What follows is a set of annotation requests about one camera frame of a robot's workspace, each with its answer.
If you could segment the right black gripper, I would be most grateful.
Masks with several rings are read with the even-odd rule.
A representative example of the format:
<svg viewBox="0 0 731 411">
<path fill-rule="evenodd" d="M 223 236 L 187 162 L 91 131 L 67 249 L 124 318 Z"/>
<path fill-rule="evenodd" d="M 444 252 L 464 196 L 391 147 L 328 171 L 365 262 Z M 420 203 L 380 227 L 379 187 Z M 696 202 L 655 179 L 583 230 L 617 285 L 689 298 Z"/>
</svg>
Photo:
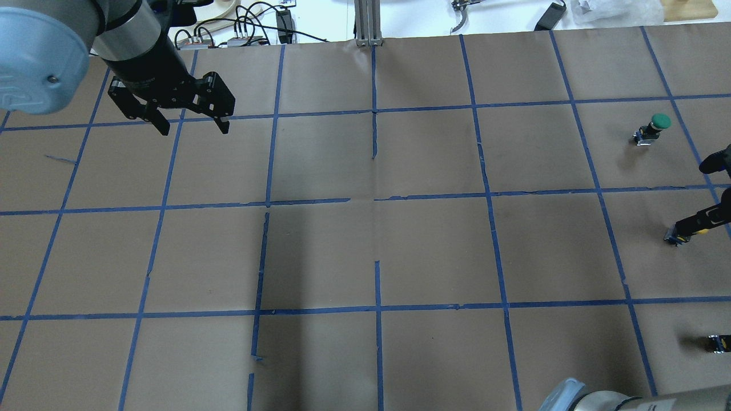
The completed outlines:
<svg viewBox="0 0 731 411">
<path fill-rule="evenodd" d="M 726 172 L 730 177 L 731 145 L 716 151 L 703 159 L 699 165 L 702 174 L 710 175 L 716 172 Z M 680 232 L 696 232 L 700 229 L 713 229 L 728 224 L 730 221 L 730 205 L 718 203 L 714 206 L 697 211 L 696 214 L 676 222 Z"/>
</svg>

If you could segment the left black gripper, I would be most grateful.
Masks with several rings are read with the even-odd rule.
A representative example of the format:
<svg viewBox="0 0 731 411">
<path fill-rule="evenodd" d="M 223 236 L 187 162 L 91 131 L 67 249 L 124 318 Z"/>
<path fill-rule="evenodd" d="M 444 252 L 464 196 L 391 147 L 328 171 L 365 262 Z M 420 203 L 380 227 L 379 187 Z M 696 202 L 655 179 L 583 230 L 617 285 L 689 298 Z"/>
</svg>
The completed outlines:
<svg viewBox="0 0 731 411">
<path fill-rule="evenodd" d="M 170 40 L 157 40 L 144 54 L 107 62 L 113 72 L 108 95 L 128 119 L 152 124 L 163 136 L 170 123 L 161 108 L 185 108 L 214 119 L 223 134 L 230 132 L 235 97 L 217 72 L 194 78 Z"/>
</svg>

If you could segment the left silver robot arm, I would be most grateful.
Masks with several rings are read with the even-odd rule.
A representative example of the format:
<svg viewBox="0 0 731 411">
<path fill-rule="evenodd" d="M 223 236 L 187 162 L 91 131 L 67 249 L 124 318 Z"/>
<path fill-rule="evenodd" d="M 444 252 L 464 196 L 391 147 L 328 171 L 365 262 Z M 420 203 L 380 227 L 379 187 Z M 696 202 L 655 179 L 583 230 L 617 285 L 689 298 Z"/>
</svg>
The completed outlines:
<svg viewBox="0 0 731 411">
<path fill-rule="evenodd" d="M 186 109 L 229 132 L 235 97 L 221 76 L 194 78 L 168 37 L 196 22 L 207 1 L 3 1 L 1 106 L 30 115 L 70 104 L 90 54 L 113 74 L 108 95 L 131 120 L 167 135 L 162 110 Z"/>
</svg>

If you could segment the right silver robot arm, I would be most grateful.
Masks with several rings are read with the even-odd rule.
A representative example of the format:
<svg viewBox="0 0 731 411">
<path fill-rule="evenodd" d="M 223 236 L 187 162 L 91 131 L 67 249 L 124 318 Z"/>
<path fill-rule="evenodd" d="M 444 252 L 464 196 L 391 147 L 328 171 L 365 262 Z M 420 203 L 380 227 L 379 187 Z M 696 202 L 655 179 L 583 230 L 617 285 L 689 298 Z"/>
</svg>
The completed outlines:
<svg viewBox="0 0 731 411">
<path fill-rule="evenodd" d="M 729 223 L 729 189 L 720 203 L 677 221 L 666 232 L 669 244 L 689 242 L 692 236 Z M 611 390 L 590 391 L 585 383 L 569 378 L 546 397 L 540 410 L 728 410 L 729 385 L 695 389 L 662 396 L 629 396 Z"/>
</svg>

